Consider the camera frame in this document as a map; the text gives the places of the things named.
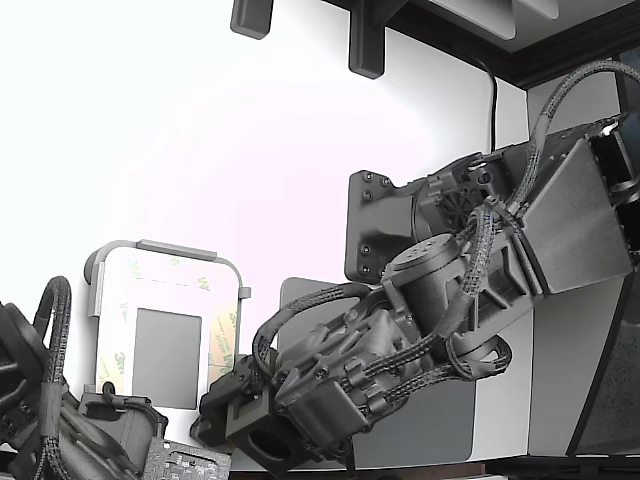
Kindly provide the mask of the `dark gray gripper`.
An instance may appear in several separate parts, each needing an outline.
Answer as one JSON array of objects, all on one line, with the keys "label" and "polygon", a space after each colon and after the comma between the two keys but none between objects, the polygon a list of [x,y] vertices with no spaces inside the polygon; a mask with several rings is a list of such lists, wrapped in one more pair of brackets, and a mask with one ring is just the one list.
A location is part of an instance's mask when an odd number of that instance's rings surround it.
[{"label": "dark gray gripper", "polygon": [[298,435],[276,412],[271,384],[253,388],[248,372],[228,372],[200,399],[191,436],[213,449],[225,445],[241,451],[270,473],[300,465]]}]

